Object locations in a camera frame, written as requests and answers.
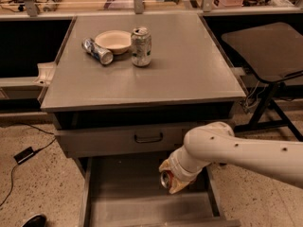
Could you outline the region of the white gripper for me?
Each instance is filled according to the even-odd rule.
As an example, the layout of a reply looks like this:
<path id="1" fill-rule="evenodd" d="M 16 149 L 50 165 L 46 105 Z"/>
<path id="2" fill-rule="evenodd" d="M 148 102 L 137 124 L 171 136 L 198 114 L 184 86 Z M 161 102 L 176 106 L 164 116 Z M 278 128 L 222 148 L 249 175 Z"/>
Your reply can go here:
<path id="1" fill-rule="evenodd" d="M 194 179 L 210 164 L 210 158 L 209 153 L 201 148 L 183 145 L 175 150 L 169 156 L 169 160 L 165 160 L 159 167 L 160 173 L 171 171 L 175 177 L 171 180 L 170 194 L 175 194 L 195 183 Z"/>

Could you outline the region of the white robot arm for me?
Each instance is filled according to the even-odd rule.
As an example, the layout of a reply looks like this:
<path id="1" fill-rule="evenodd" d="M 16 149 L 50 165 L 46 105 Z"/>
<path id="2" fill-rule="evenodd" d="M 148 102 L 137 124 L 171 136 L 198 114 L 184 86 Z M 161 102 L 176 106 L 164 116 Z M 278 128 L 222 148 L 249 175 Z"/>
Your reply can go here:
<path id="1" fill-rule="evenodd" d="M 175 194 L 193 183 L 212 163 L 239 166 L 272 179 L 303 187 L 303 143 L 243 139 L 223 122 L 188 131 L 183 145 L 159 167 L 161 184 Z"/>

